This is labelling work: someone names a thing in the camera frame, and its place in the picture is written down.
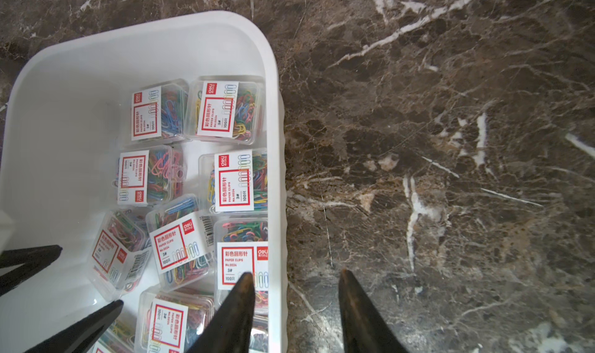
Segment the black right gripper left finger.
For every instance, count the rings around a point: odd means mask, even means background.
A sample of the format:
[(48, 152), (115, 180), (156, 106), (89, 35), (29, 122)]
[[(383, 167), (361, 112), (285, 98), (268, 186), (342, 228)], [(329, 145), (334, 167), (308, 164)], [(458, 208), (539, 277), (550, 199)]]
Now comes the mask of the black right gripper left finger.
[(248, 352), (254, 307), (253, 274), (245, 272), (187, 352)]

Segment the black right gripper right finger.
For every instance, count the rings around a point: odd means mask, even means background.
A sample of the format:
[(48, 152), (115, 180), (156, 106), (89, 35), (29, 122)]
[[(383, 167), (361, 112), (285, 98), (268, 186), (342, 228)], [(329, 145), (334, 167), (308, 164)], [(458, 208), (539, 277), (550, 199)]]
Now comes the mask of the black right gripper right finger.
[(348, 269), (339, 278), (339, 307), (345, 352), (408, 352)]

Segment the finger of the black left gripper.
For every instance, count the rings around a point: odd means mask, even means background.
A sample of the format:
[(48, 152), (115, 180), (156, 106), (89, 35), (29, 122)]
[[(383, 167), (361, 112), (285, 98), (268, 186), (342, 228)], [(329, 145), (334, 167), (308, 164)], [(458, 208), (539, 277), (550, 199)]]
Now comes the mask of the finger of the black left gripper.
[(28, 349), (34, 352), (87, 352), (119, 317), (124, 302), (116, 300), (69, 326), (44, 342)]
[(46, 269), (60, 257), (62, 251), (63, 248), (59, 245), (4, 251), (1, 254), (1, 269), (13, 269), (1, 275), (1, 295), (7, 294)]

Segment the white plastic storage tray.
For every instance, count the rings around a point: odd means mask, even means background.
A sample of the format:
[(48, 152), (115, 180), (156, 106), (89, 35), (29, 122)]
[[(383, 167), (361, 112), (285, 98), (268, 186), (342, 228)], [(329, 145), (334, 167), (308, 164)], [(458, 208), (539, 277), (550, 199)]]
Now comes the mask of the white plastic storage tray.
[(105, 300), (85, 275), (91, 247), (116, 203), (124, 147), (121, 107), (144, 86), (203, 76), (265, 82), (269, 157), (270, 347), (287, 333), (284, 104), (270, 43), (252, 21), (210, 11), (140, 24), (49, 47), (24, 66), (10, 95), (1, 168), (8, 249), (58, 245), (60, 257), (1, 298), (1, 350), (23, 352), (96, 312)]

